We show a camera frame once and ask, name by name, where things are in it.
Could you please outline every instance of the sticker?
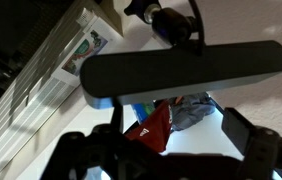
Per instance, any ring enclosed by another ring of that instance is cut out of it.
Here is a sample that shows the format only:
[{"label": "sticker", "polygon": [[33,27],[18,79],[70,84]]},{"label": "sticker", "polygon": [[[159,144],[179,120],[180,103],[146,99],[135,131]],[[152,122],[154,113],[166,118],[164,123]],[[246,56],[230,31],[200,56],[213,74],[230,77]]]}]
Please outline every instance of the sticker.
[{"label": "sticker", "polygon": [[96,31],[91,31],[90,37],[83,40],[69,60],[62,66],[62,69],[70,74],[79,76],[84,60],[97,55],[107,43],[108,41],[100,36]]}]

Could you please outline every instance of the red object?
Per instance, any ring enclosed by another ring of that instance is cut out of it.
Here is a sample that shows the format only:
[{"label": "red object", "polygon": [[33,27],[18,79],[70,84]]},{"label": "red object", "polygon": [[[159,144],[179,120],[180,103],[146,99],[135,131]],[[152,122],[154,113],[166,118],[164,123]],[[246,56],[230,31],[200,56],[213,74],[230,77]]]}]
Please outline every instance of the red object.
[{"label": "red object", "polygon": [[169,140],[170,131],[169,103],[163,101],[147,120],[126,134],[126,137],[130,140],[139,140],[156,152],[163,152]]}]

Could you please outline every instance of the black cable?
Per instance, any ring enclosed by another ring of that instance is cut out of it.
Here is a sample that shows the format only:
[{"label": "black cable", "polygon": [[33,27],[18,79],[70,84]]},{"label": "black cable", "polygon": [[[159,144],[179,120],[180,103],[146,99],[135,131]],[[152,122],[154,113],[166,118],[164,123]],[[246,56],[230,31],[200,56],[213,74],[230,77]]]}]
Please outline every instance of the black cable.
[{"label": "black cable", "polygon": [[203,29],[203,21],[202,21],[202,17],[198,8],[197,3],[195,2],[195,0],[189,0],[189,4],[191,5],[193,14],[197,20],[198,23],[198,34],[199,34],[199,40],[198,40],[198,53],[201,55],[202,54],[202,50],[203,50],[203,46],[204,46],[204,29]]}]

